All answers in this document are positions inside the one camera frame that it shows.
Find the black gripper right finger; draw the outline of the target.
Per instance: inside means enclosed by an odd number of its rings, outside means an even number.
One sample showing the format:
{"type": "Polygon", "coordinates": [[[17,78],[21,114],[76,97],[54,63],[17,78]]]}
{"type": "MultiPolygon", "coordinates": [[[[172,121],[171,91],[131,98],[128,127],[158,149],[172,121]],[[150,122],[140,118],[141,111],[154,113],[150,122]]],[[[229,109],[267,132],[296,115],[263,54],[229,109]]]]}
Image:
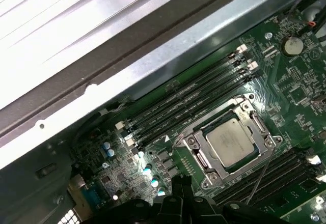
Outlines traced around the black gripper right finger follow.
{"type": "Polygon", "coordinates": [[[283,220],[242,202],[230,201],[218,207],[214,200],[196,197],[191,176],[182,176],[183,199],[192,223],[282,223],[283,220]]]}

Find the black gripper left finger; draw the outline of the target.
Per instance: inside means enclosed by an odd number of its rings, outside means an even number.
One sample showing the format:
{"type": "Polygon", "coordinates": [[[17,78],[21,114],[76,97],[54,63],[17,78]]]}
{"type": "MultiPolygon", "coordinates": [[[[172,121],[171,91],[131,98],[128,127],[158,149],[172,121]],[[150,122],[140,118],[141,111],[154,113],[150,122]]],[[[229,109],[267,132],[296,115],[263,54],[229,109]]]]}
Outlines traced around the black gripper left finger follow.
{"type": "Polygon", "coordinates": [[[183,175],[172,178],[171,195],[157,196],[153,204],[133,199],[109,213],[109,223],[183,223],[183,175]]]}

